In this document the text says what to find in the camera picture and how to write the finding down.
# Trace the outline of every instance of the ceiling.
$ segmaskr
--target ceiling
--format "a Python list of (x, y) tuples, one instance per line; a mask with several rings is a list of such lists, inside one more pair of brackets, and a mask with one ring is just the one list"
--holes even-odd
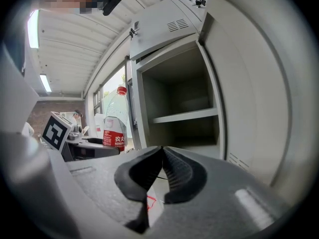
[(41, 95), (46, 92), (40, 73), (47, 75), (53, 95), (81, 95), (101, 56), (132, 16), (160, 1), (122, 0), (109, 16), (40, 10), (39, 49), (31, 50), (26, 42), (25, 79)]

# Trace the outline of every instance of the open cabinet door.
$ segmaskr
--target open cabinet door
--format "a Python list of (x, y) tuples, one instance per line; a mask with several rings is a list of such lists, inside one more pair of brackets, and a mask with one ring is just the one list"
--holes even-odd
[(125, 84), (128, 90), (127, 100), (129, 104), (129, 121), (132, 132), (132, 138), (135, 149), (141, 149), (141, 141), (139, 136), (138, 123), (134, 111), (134, 95), (133, 95), (133, 81), (132, 81), (132, 65), (129, 56), (125, 57)]
[(229, 0), (208, 0), (198, 46), (221, 92), (226, 160), (270, 185), (286, 151), (291, 119), (276, 50)]

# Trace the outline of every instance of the plastic water bottle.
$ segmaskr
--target plastic water bottle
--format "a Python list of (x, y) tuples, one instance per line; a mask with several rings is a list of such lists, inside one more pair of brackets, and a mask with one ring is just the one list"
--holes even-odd
[(127, 145), (128, 101), (127, 89), (118, 87), (117, 94), (112, 98), (107, 111), (104, 124), (103, 144), (125, 150)]

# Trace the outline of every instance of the person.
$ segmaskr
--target person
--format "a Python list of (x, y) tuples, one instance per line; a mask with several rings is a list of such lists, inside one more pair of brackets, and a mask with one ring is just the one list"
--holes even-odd
[(72, 122), (72, 128), (74, 128), (74, 126), (78, 124), (78, 122), (76, 122), (76, 120), (80, 117), (83, 117), (82, 113), (79, 110), (75, 110), (73, 117), (70, 120)]
[(30, 126), (30, 124), (28, 122), (26, 122), (24, 124), (23, 129), (22, 129), (22, 135), (24, 135), (24, 136), (33, 136), (33, 134), (34, 134), (33, 128)]

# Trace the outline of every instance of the ventilation slot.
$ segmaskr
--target ventilation slot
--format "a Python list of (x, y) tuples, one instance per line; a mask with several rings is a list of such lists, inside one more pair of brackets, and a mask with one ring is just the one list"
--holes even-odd
[(175, 22), (168, 23), (167, 26), (170, 32), (178, 30), (178, 27)]
[(177, 20), (176, 22), (177, 22), (179, 29), (188, 27), (188, 25), (184, 19)]
[(245, 162), (241, 161), (238, 157), (236, 157), (232, 153), (229, 154), (228, 162), (230, 162), (234, 165), (237, 165), (248, 172), (249, 166)]

